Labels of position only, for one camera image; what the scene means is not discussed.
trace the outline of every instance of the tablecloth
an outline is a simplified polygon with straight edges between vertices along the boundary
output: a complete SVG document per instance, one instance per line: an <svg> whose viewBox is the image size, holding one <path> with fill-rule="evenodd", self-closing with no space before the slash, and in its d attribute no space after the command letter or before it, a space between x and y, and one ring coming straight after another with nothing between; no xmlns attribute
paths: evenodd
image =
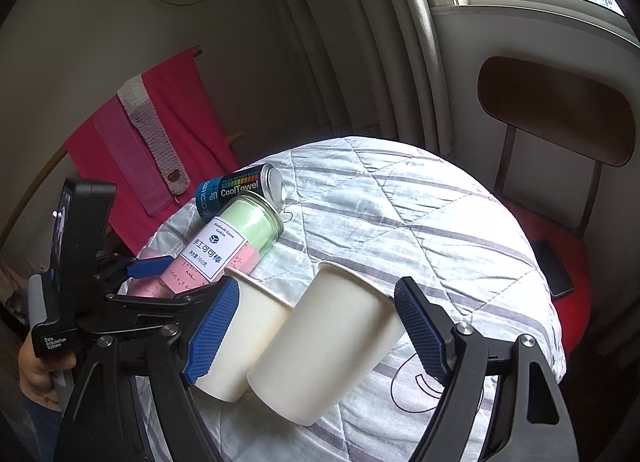
<svg viewBox="0 0 640 462"><path fill-rule="evenodd" d="M513 216L479 182L416 147L344 137L266 157L287 186L285 231L252 277L295 304L331 260L389 294L411 276L453 321L484 336L539 341L558 380L566 363L548 286ZM193 201L148 247L177 255L202 226ZM337 406L310 427L287 422L251 392L239 402L194 389L204 422L225 460L236 462L404 462L442 390L422 372L405 335ZM463 456L478 459L495 394L486 378ZM170 460L146 379L138 387L158 460Z"/></svg>

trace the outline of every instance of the human hand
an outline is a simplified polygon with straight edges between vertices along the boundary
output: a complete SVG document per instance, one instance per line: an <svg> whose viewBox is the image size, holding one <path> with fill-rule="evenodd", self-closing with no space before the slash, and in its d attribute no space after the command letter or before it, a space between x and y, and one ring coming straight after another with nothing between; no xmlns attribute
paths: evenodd
<svg viewBox="0 0 640 462"><path fill-rule="evenodd" d="M20 389L34 402L59 412L58 394L51 382L51 373L56 370L70 370L74 366L76 355L72 351L54 352L49 356L37 358L33 352L30 332L18 354Z"/></svg>

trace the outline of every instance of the metal screw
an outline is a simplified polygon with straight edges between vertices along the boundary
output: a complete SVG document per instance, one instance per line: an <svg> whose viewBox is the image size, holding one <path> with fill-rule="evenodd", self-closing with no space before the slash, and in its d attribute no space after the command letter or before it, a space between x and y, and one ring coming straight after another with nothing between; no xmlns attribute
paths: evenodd
<svg viewBox="0 0 640 462"><path fill-rule="evenodd" d="M532 347L536 345L535 338L533 336L530 336L529 334L523 334L522 336L520 336L520 341L526 347Z"/></svg>
<svg viewBox="0 0 640 462"><path fill-rule="evenodd" d="M464 321L456 323L456 330L463 336L471 336L474 333L474 328Z"/></svg>
<svg viewBox="0 0 640 462"><path fill-rule="evenodd" d="M179 327L175 323L168 323L160 329L160 333L165 337L175 336L178 333Z"/></svg>
<svg viewBox="0 0 640 462"><path fill-rule="evenodd" d="M111 343L113 343L113 337L111 336L100 336L98 338L98 347L107 348Z"/></svg>

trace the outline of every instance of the pink towel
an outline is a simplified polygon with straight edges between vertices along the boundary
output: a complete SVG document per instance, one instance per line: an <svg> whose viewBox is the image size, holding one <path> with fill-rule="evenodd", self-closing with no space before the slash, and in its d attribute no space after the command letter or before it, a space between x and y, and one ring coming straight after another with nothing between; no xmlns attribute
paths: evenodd
<svg viewBox="0 0 640 462"><path fill-rule="evenodd" d="M113 97L66 141L80 174L114 182L109 222L124 243L140 251L160 224L193 198L195 188L238 169L226 144L191 51L142 74L142 81L190 184L174 197L140 133Z"/></svg>

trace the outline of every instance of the gray curtain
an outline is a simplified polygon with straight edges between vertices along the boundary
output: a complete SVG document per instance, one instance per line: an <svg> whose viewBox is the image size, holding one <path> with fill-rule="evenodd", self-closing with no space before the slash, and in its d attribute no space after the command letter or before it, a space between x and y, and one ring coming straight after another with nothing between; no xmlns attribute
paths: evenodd
<svg viewBox="0 0 640 462"><path fill-rule="evenodd" d="M326 135L451 153L449 99L427 0L274 0Z"/></svg>

